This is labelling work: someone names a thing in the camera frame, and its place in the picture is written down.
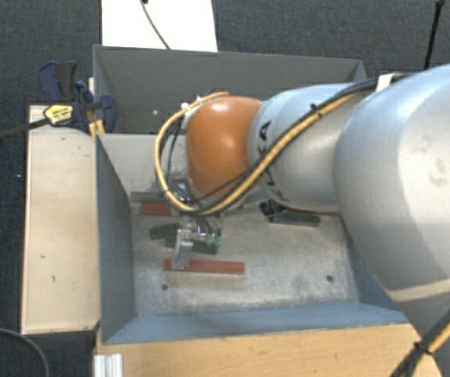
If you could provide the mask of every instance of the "white paper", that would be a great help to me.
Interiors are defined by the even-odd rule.
[[[218,51],[210,0],[149,0],[146,9],[171,49]],[[102,43],[165,49],[139,0],[102,0]]]

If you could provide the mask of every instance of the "wooden board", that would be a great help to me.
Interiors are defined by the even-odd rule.
[[[419,337],[410,324],[223,339],[101,345],[123,353],[125,377],[387,377]],[[429,358],[415,377],[439,377]]]
[[[42,108],[31,107],[31,121]],[[27,141],[20,330],[91,330],[99,320],[92,138],[44,126]]]

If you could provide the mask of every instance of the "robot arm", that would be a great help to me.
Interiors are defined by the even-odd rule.
[[[380,92],[375,82],[311,86],[261,107],[222,94],[178,119],[190,111],[188,181],[213,197],[182,204],[159,171],[179,210],[218,214],[256,185],[285,207],[338,210],[421,335],[450,310],[450,65]],[[450,375],[450,339],[436,359]]]

